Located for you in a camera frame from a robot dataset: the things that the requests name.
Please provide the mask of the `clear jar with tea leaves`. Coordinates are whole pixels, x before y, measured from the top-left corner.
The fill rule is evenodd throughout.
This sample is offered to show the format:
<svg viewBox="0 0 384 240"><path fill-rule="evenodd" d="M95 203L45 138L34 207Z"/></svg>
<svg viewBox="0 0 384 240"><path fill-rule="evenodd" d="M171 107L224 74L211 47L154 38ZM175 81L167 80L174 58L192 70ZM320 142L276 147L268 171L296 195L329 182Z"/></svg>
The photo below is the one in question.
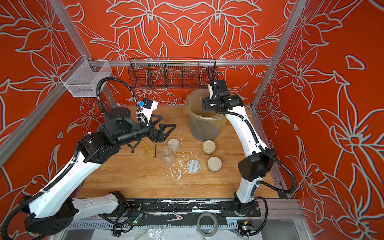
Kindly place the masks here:
<svg viewBox="0 0 384 240"><path fill-rule="evenodd" d="M170 167L175 163L175 153L169 146L161 148L160 157L166 167Z"/></svg>

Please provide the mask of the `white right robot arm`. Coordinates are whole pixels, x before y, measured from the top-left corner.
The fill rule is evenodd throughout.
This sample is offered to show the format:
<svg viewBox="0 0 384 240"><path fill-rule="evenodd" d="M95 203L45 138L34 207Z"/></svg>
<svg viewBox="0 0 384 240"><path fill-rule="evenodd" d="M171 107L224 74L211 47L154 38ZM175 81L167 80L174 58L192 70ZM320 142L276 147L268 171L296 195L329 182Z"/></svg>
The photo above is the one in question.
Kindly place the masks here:
<svg viewBox="0 0 384 240"><path fill-rule="evenodd" d="M209 79L209 97L203 98L203 111L214 111L225 116L233 126L241 141L245 158L238 163L242 176L240 186L234 194L233 205L239 216L250 216L251 209L257 200L266 202L263 197L255 195L259 186L263 185L282 194L292 194L297 189L298 183L292 171L277 159L275 149L270 149L261 140L247 115L245 105L238 95L231 94L225 80L218 80L211 67L206 68ZM292 186L279 189L263 179L277 164L283 168L292 180Z"/></svg>

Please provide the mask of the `beige jar lid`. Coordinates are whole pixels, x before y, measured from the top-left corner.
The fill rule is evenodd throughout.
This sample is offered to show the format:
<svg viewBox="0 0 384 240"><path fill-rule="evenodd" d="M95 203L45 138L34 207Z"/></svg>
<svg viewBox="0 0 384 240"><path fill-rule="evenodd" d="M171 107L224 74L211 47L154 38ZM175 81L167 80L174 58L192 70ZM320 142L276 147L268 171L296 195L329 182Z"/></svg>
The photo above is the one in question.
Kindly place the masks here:
<svg viewBox="0 0 384 240"><path fill-rule="evenodd" d="M173 138L173 139L168 140L167 145L168 145L173 151L176 151L176 150L179 148L179 146L180 146L180 142L179 142L178 139Z"/></svg>

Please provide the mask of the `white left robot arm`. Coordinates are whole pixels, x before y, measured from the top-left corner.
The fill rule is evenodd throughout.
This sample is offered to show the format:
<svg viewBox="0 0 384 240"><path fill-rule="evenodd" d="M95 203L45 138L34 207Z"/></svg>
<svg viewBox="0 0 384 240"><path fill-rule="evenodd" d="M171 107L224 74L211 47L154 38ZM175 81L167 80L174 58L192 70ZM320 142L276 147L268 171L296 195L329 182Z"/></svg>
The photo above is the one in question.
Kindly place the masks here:
<svg viewBox="0 0 384 240"><path fill-rule="evenodd" d="M123 214L129 209L125 196L119 191L91 199L73 199L71 194L122 146L134 150L143 138L162 143L177 126L162 123L163 117L154 114L157 103L147 98L135 102L136 119L132 118L127 108L106 111L102 101L98 104L104 122L96 132L83 136L77 142L72 158L45 187L19 201L3 222L2 239L10 239L8 227L21 212L27 214L26 230L43 239L63 231L73 221L96 215Z"/></svg>

